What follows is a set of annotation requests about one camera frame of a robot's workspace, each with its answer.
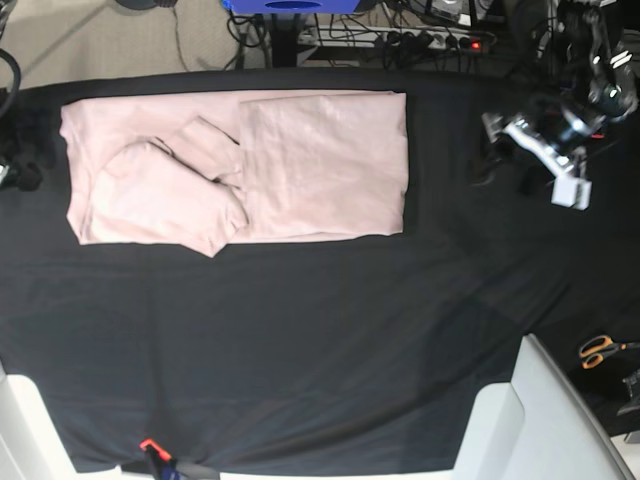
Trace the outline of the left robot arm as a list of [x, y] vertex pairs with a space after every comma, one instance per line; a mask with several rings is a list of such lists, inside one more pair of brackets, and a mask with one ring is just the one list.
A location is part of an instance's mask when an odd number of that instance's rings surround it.
[[506, 19], [532, 89], [521, 110], [485, 112], [471, 182], [486, 185], [506, 164], [527, 172], [525, 194], [551, 188], [553, 204], [585, 210], [592, 183], [587, 159], [608, 127], [639, 107], [632, 53], [612, 1], [506, 1]]

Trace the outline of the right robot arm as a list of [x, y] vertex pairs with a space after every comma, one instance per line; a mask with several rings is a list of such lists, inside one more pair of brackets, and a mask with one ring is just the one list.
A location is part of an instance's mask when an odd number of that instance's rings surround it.
[[33, 192], [43, 182], [42, 169], [55, 164], [47, 153], [54, 118], [45, 109], [20, 104], [22, 72], [5, 50], [1, 50], [1, 66], [11, 73], [10, 79], [1, 81], [1, 190]]

